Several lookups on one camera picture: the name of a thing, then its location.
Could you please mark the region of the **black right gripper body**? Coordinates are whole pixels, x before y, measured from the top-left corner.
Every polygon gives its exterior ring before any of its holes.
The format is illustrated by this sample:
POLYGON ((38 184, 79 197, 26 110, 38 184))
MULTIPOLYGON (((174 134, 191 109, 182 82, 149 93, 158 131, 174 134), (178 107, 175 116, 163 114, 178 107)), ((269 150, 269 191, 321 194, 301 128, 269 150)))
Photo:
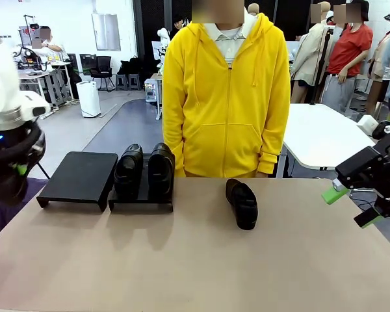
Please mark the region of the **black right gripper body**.
POLYGON ((335 167, 337 178, 349 189, 373 189, 390 198, 390 133, 335 167))

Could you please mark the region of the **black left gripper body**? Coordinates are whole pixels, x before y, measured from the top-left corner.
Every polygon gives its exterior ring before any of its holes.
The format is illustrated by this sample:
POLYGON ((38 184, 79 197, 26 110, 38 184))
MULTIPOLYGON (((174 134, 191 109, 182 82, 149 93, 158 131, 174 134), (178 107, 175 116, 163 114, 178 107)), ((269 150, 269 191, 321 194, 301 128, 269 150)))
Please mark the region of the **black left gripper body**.
MULTIPOLYGON (((13 148, 18 144, 24 142, 31 132, 31 126, 23 125, 15 129, 0 131, 0 151, 13 148)), ((28 163, 28 156, 24 153, 20 153, 17 156, 11 158, 11 160, 5 159, 0 161, 0 169, 13 167, 16 165, 26 165, 28 163)))

